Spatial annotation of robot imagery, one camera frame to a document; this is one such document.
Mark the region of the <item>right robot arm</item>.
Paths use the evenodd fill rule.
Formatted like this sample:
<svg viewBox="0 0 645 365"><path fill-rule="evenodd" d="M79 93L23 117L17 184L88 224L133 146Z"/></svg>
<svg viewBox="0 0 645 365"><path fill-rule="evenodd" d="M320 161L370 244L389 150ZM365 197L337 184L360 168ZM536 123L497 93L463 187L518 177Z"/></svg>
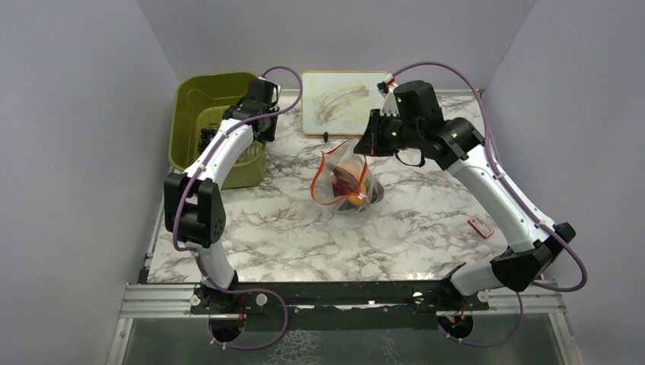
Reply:
<svg viewBox="0 0 645 365"><path fill-rule="evenodd" d="M458 309L483 290L525 290L576 236L575 229L568 222L555 223L532 205L489 161L485 139L469 120L444 118L430 83L382 81L377 89L384 97L383 107L370 111L354 152L390 157L404 149L419 150L473 194L507 241L500 255L460 265L442 278L440 302Z"/></svg>

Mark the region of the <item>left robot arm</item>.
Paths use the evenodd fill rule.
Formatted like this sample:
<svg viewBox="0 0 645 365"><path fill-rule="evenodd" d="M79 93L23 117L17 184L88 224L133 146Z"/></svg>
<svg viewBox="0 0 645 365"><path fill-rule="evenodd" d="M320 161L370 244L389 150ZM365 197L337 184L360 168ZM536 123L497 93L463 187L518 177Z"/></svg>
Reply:
<svg viewBox="0 0 645 365"><path fill-rule="evenodd" d="M164 180L165 227L173 248L189 253L198 266L198 306L226 313L243 299L221 243L227 223L221 191L243 152L253 143L274 141L280 91L266 78L251 79L244 93L223 109L217 128L205 132L200 155Z"/></svg>

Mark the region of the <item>clear zip bag orange zipper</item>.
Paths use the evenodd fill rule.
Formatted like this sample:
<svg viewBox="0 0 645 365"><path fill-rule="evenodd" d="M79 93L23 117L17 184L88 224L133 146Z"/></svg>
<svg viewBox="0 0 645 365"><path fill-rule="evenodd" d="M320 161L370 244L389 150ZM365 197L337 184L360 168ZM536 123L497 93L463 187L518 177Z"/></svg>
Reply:
<svg viewBox="0 0 645 365"><path fill-rule="evenodd" d="M310 197L318 205L339 212L358 213L381 202L385 190L370 171L367 158L354 153L358 138L350 138L323 151L310 184Z"/></svg>

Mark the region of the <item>orange toy carrot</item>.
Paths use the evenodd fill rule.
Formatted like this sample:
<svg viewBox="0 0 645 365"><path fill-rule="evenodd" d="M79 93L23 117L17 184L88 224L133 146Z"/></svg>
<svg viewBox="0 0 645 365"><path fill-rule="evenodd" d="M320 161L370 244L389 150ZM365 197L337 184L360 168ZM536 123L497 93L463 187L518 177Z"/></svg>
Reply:
<svg viewBox="0 0 645 365"><path fill-rule="evenodd" d="M365 206L368 202L369 199L364 193L358 193L358 194L350 194L347 196L347 201L355 207L363 207Z"/></svg>

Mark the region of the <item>black toy grape bunch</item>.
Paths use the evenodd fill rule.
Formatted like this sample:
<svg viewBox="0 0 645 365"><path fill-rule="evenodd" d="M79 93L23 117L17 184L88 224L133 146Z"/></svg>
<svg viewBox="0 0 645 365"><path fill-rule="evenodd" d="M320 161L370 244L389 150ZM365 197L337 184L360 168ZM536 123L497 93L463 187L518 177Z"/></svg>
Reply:
<svg viewBox="0 0 645 365"><path fill-rule="evenodd" d="M216 136L217 129L201 129L199 133L199 140L197 144L197 151L202 154L207 146L211 143L212 139Z"/></svg>

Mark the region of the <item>olive green plastic bin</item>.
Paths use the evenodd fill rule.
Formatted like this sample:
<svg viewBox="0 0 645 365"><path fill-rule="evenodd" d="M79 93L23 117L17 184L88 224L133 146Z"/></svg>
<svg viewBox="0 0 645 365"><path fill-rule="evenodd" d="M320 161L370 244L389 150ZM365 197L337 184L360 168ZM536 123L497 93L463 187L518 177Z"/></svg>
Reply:
<svg viewBox="0 0 645 365"><path fill-rule="evenodd" d="M169 162L182 171L202 153L202 130L217 130L224 112L245 96L250 80L247 71L196 75L176 90L168 147ZM224 180L224 189L258 186L267 172L265 145L252 143Z"/></svg>

